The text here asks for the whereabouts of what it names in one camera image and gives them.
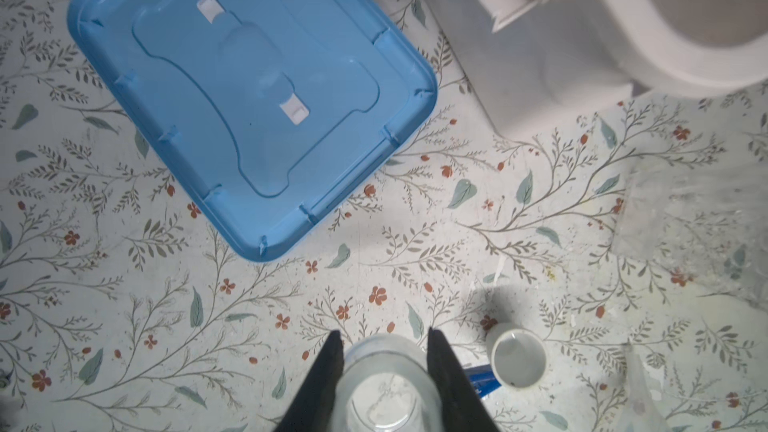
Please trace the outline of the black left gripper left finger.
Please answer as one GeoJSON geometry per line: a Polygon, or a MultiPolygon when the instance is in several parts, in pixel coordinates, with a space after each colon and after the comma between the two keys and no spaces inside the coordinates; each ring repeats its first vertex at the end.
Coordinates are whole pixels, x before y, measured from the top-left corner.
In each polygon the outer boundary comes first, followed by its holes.
{"type": "Polygon", "coordinates": [[[334,409],[336,387],[344,370],[341,333],[332,331],[275,432],[325,432],[334,409]]]}

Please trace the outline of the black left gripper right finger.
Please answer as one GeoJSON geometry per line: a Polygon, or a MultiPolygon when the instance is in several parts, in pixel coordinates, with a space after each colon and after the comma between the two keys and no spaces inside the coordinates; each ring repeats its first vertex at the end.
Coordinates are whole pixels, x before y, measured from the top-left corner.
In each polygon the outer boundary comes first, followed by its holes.
{"type": "Polygon", "coordinates": [[[430,328],[428,333],[427,370],[440,397],[444,431],[499,431],[445,335],[435,328],[430,328]]]}

